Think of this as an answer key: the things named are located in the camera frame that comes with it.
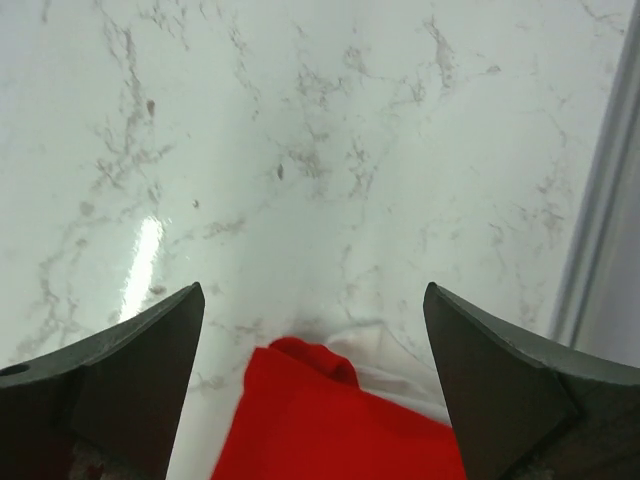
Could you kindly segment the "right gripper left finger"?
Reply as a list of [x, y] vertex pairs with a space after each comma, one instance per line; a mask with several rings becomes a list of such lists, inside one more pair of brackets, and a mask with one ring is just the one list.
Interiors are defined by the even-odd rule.
[[2, 478], [165, 478], [204, 307], [193, 283], [129, 320], [2, 368]]

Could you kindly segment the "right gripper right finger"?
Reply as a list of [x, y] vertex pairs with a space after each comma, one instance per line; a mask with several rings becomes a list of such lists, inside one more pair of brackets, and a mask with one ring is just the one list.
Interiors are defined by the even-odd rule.
[[638, 368], [548, 340], [436, 283], [423, 311], [468, 478], [638, 478]]

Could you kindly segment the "bright red t shirt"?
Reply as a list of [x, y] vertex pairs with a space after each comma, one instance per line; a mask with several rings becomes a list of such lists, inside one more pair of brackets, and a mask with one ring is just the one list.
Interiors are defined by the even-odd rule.
[[294, 337], [256, 348], [215, 479], [463, 479], [453, 430], [362, 390], [353, 365]]

